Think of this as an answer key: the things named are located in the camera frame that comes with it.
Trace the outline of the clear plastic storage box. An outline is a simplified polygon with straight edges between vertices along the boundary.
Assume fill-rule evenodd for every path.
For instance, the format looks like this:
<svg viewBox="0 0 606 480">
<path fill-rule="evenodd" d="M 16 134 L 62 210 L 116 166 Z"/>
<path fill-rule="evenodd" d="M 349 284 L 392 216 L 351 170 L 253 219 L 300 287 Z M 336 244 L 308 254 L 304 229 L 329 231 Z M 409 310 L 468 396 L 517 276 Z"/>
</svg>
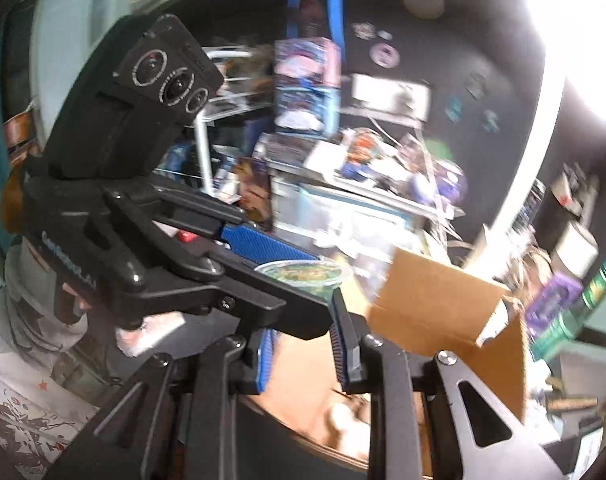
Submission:
<svg viewBox="0 0 606 480">
<path fill-rule="evenodd" d="M 382 261 L 396 249 L 420 254 L 422 239 L 410 214 L 324 186 L 275 177 L 275 232 L 304 247 L 338 249 L 350 258 Z"/>
</svg>

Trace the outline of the clear round lidded container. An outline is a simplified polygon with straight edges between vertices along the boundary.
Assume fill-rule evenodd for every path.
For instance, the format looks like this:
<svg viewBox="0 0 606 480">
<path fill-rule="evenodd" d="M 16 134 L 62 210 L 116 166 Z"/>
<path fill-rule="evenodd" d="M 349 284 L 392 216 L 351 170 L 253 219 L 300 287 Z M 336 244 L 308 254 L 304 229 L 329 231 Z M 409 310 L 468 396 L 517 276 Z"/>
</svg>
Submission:
<svg viewBox="0 0 606 480">
<path fill-rule="evenodd" d="M 255 270 L 327 302 L 343 282 L 343 266 L 331 260 L 279 260 Z"/>
</svg>

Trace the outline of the brown cardboard box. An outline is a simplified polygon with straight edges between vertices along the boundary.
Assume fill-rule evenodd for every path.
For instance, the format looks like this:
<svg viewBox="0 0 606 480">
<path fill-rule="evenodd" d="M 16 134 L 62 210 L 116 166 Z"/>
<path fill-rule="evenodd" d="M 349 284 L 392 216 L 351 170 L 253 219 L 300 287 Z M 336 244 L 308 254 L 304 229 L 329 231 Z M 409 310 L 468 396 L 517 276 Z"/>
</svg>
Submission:
<svg viewBox="0 0 606 480">
<path fill-rule="evenodd" d="M 347 310 L 365 316 L 373 333 L 420 356 L 455 352 L 517 419 L 524 417 L 527 342 L 521 318 L 486 344 L 478 343 L 506 287 L 399 249 L 378 296 L 369 300 L 352 267 L 341 266 Z M 365 471 L 366 425 L 351 411 L 355 398 L 340 391 L 328 336 L 310 341 L 280 336 L 266 390 L 250 401 L 308 448 Z"/>
</svg>

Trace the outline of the brown plush toy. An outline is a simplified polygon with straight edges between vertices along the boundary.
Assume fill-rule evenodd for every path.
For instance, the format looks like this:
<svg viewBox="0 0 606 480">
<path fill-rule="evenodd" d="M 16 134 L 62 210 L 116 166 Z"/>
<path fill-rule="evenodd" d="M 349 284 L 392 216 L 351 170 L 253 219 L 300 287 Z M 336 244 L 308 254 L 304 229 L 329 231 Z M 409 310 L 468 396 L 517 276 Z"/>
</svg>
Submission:
<svg viewBox="0 0 606 480">
<path fill-rule="evenodd" d="M 271 232 L 274 227 L 273 193 L 267 163 L 263 159 L 239 157 L 233 172 L 239 182 L 239 207 L 249 221 L 263 231 Z"/>
</svg>

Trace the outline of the grey patterned left sleeve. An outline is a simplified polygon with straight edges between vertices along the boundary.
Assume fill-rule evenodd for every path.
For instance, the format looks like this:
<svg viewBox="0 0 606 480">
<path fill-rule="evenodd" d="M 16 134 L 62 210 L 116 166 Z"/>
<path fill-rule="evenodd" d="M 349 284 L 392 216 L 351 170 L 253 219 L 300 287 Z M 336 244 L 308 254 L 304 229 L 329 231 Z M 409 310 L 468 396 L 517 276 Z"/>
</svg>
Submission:
<svg viewBox="0 0 606 480">
<path fill-rule="evenodd" d="M 109 396 L 73 356 L 86 304 L 26 240 L 0 280 L 0 447 L 15 471 L 41 479 Z"/>
</svg>

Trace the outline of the anime figure box stack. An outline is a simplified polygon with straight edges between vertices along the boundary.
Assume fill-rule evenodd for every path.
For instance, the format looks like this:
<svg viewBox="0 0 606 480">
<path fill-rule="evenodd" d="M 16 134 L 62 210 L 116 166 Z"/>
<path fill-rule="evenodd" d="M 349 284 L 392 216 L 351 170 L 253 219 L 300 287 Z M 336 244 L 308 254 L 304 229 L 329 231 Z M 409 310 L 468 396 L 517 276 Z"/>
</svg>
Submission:
<svg viewBox="0 0 606 480">
<path fill-rule="evenodd" d="M 275 126 L 279 133 L 327 139 L 339 129 L 341 52 L 331 40 L 275 43 Z"/>
</svg>

